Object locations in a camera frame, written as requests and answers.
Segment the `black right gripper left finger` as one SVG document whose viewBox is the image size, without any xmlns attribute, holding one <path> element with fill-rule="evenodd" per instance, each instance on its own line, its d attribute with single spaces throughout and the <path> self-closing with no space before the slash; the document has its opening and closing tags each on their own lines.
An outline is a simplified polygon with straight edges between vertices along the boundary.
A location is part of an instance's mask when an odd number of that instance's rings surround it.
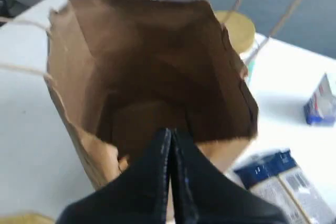
<svg viewBox="0 0 336 224">
<path fill-rule="evenodd" d="M 118 178 L 67 206 L 57 223 L 165 223 L 171 131 L 160 129 Z"/>
</svg>

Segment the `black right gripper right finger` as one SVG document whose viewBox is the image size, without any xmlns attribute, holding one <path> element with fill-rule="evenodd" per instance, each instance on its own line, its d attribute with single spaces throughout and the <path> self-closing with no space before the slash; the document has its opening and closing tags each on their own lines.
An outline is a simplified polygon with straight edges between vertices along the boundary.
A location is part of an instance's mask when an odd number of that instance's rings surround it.
<svg viewBox="0 0 336 224">
<path fill-rule="evenodd" d="M 176 223 L 288 222 L 280 208 L 229 180 L 179 130 L 171 130 L 170 175 Z"/>
</svg>

